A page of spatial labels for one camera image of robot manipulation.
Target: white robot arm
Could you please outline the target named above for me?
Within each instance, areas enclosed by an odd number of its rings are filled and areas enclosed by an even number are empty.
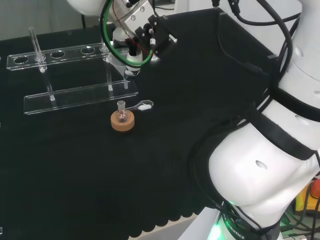
[[[105,0],[67,1],[84,15],[99,16],[105,5]],[[150,17],[154,12],[148,0],[131,1],[114,0],[114,11],[109,20],[121,28],[119,36],[114,34],[114,41],[127,38],[123,38],[122,27],[133,38],[137,36],[138,28],[152,25]],[[293,37],[294,52],[279,87],[302,103],[320,110],[320,1],[299,1],[302,13]],[[217,7],[219,0],[212,3]],[[262,114],[310,150],[320,148],[319,122],[299,116],[276,100],[272,100]],[[223,140],[212,153],[208,167],[217,191],[257,230],[277,224],[291,201],[320,170],[316,156],[301,160],[286,153],[251,123]],[[223,218],[220,223],[224,239],[236,239]],[[267,240],[283,239],[279,233],[269,237]]]
[[[67,0],[80,13],[88,16],[101,16],[102,38],[110,52],[127,66],[124,76],[134,77],[140,67],[148,61],[159,60],[164,49],[177,42],[170,31],[161,24],[148,0]],[[114,23],[112,41],[106,31],[107,21]],[[126,59],[117,55],[115,48],[129,47]],[[147,59],[143,61],[144,51]]]

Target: small glass vial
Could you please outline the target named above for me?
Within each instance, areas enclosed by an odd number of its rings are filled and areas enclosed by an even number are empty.
[[[118,101],[118,110],[111,115],[111,126],[119,132],[127,132],[135,125],[134,114],[126,109],[125,101]]]
[[[116,103],[118,105],[118,111],[115,113],[115,119],[119,123],[125,123],[130,119],[130,114],[126,110],[126,102],[125,101],[118,101]]]

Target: clear acrylic test tube rack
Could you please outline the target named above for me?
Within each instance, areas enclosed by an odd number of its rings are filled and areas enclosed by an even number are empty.
[[[25,96],[23,102],[25,114],[37,114],[106,102],[138,94],[138,88],[133,81],[127,81],[127,84],[124,84],[125,80],[112,82],[111,63],[108,59],[109,50],[103,42],[41,51],[34,29],[30,27],[29,31],[35,52],[9,55],[7,57],[7,69],[15,71],[38,67],[47,92]],[[128,49],[122,49],[120,53],[126,56]],[[96,58],[102,58],[105,63],[105,83],[62,90],[52,89],[51,79],[47,71],[48,65]]]

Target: glass test tube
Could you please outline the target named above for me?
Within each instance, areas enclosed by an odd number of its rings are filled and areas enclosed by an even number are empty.
[[[56,103],[54,101],[56,99],[55,99],[55,96],[53,94],[53,90],[52,90],[52,86],[51,86],[51,83],[50,83],[50,80],[49,80],[48,73],[46,72],[48,67],[46,65],[45,58],[44,58],[43,54],[41,53],[41,49],[40,49],[40,46],[39,46],[39,43],[38,43],[38,39],[37,39],[37,35],[36,35],[36,32],[35,32],[35,29],[33,27],[29,27],[29,33],[30,33],[32,45],[33,45],[33,48],[34,48],[34,51],[35,51],[35,54],[36,54],[35,60],[39,64],[39,70],[42,73],[43,81],[44,81],[46,90],[48,91],[50,100],[52,101],[52,104],[55,105]]]

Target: black cloth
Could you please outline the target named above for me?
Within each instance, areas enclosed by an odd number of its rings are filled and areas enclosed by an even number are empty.
[[[0,227],[8,240],[126,240],[209,204],[188,174],[188,154],[209,128],[261,100],[265,78],[226,57],[212,10],[172,15],[176,47],[136,78],[129,134],[115,132],[116,100],[24,115],[24,96],[46,91],[37,68],[10,71],[7,55],[32,52],[29,37],[0,41]],[[230,55],[271,71],[271,53],[227,15]],[[43,50],[98,43],[97,27],[40,35]],[[48,66],[53,90],[105,82],[101,59]],[[120,76],[113,70],[113,80]],[[225,136],[212,138],[213,151]]]

